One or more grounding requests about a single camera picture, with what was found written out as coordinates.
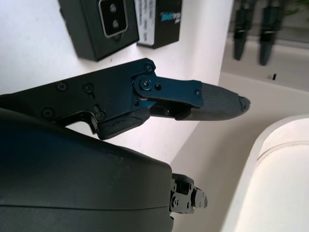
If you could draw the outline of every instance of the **black box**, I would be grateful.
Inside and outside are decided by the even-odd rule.
[[[138,45],[159,48],[179,40],[182,0],[135,0]]]
[[[58,0],[79,57],[98,61],[139,40],[134,0]]]

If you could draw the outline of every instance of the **black screw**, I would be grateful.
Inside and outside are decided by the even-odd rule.
[[[140,81],[140,87],[144,90],[150,90],[152,88],[152,84],[150,80],[142,79]]]
[[[92,93],[92,91],[93,91],[93,85],[90,84],[90,83],[84,84],[83,90],[84,90],[86,93]]]
[[[154,70],[154,68],[150,63],[147,63],[147,64],[145,64],[145,70],[147,72],[152,72]]]
[[[169,116],[169,115],[170,115],[170,111],[169,111],[168,109],[164,109],[164,114],[165,114],[166,116]]]
[[[103,121],[104,118],[105,118],[105,114],[104,114],[103,112],[101,112],[101,111],[96,112],[96,119],[97,119],[98,121]]]
[[[160,84],[155,84],[154,88],[160,91],[162,89],[162,86]]]
[[[59,82],[57,85],[56,85],[56,89],[60,92],[63,92],[63,91],[66,91],[68,89],[68,85],[67,83],[65,82]]]
[[[52,118],[55,115],[55,111],[52,108],[46,108],[42,111],[42,116],[45,118]]]
[[[201,91],[199,89],[195,90],[195,95],[197,97],[201,96]]]

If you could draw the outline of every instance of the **box label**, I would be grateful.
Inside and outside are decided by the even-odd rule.
[[[180,23],[182,13],[181,12],[161,12],[161,22],[174,21],[175,24]]]
[[[152,46],[155,43],[155,4],[156,0],[135,0],[139,44]]]

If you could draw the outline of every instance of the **white wall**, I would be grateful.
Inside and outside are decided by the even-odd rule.
[[[221,74],[219,85],[248,97],[252,106],[248,113],[232,120],[200,122],[172,161],[173,171],[193,178],[209,200],[205,210],[175,215],[175,232],[187,232],[190,228],[221,231],[256,138],[282,118],[309,112],[309,93],[304,91],[227,73]]]

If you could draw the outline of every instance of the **bolt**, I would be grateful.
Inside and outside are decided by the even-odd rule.
[[[100,121],[103,121],[105,118],[105,114],[101,111],[99,112],[96,112],[96,119],[100,122]]]
[[[65,83],[65,82],[59,82],[57,85],[56,85],[56,89],[60,92],[63,92],[63,91],[66,91],[68,88],[68,85]]]
[[[83,86],[83,90],[84,90],[86,93],[92,93],[92,91],[93,91],[93,85],[90,84],[90,83],[86,83],[86,84],[84,84],[84,86]]]
[[[140,87],[144,90],[150,90],[152,87],[151,81],[150,80],[146,80],[146,79],[142,79],[140,81]]]
[[[119,23],[118,23],[117,20],[114,20],[114,21],[113,21],[112,27],[113,27],[114,29],[117,29],[117,28],[119,27]]]
[[[153,68],[152,64],[147,63],[147,64],[145,64],[145,70],[147,72],[152,72],[154,70],[154,68]]]
[[[201,91],[199,89],[195,90],[195,95],[197,97],[200,97],[201,96]]]
[[[112,13],[115,13],[116,10],[117,10],[116,5],[115,5],[114,3],[112,3],[111,6],[110,6],[110,11],[111,11]]]
[[[168,109],[164,109],[164,114],[165,114],[166,116],[169,116],[169,115],[170,115],[170,111],[169,111]]]
[[[42,111],[42,116],[45,118],[52,118],[54,117],[55,112],[52,108],[46,108]]]

